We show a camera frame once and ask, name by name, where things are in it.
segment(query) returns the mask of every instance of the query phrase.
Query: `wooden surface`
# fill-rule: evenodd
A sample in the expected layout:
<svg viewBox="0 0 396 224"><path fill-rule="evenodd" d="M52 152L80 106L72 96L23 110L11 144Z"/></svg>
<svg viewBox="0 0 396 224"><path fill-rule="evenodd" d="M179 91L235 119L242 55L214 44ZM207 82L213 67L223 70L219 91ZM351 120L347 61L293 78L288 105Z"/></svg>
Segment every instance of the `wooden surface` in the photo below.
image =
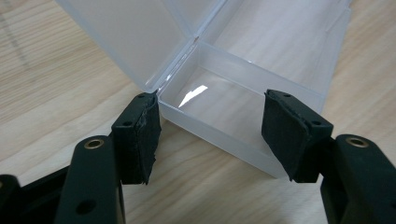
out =
<svg viewBox="0 0 396 224"><path fill-rule="evenodd" d="M396 2L354 0L323 116L396 163ZM0 173L26 185L108 134L139 93L49 0L0 0ZM128 223L326 223L319 184L271 176L170 122L148 186L124 187Z"/></svg>

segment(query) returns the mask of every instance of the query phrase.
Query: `box lid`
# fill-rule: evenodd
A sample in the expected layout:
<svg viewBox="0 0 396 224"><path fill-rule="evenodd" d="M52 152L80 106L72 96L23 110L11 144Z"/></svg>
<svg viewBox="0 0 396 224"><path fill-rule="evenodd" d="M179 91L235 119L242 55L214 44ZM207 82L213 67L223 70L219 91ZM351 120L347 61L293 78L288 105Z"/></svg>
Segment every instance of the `box lid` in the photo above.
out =
<svg viewBox="0 0 396 224"><path fill-rule="evenodd" d="M134 83L154 92L224 0L57 0Z"/></svg>

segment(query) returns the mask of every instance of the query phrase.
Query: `transparent plastic box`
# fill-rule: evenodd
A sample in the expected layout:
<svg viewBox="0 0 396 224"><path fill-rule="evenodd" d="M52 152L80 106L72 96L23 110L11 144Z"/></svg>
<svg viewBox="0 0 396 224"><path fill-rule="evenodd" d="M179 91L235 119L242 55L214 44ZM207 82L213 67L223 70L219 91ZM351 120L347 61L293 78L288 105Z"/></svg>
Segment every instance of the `transparent plastic box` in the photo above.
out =
<svg viewBox="0 0 396 224"><path fill-rule="evenodd" d="M275 177L267 89L320 112L350 0L57 0L163 116Z"/></svg>

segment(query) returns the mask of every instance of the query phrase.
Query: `screw hole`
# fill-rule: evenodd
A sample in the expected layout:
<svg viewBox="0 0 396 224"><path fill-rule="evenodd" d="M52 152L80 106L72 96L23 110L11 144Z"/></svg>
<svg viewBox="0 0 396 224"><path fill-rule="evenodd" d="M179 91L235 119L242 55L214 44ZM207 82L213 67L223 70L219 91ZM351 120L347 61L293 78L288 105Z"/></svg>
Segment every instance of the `screw hole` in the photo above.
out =
<svg viewBox="0 0 396 224"><path fill-rule="evenodd" d="M368 147L369 146L369 144L366 141L364 141L363 139L360 139L360 138L356 138L356 137L348 137L346 139L346 141L354 147Z"/></svg>
<svg viewBox="0 0 396 224"><path fill-rule="evenodd" d="M102 139L92 139L91 141L85 143L84 147L87 149L95 149L101 147L105 141Z"/></svg>
<svg viewBox="0 0 396 224"><path fill-rule="evenodd" d="M95 200L86 200L78 204L76 212L79 215L87 215L96 207Z"/></svg>

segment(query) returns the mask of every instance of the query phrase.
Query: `wooden table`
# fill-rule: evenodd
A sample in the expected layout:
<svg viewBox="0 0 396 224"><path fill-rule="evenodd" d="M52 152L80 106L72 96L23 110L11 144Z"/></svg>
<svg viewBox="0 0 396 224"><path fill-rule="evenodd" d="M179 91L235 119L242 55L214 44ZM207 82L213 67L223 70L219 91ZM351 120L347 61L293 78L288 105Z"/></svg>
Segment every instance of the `wooden table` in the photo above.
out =
<svg viewBox="0 0 396 224"><path fill-rule="evenodd" d="M354 0L323 116L334 136L396 162L396 1ZM22 185L108 134L140 90L50 0L0 1L0 173ZM128 223L326 223L319 184L271 176L163 121L148 186L125 186Z"/></svg>

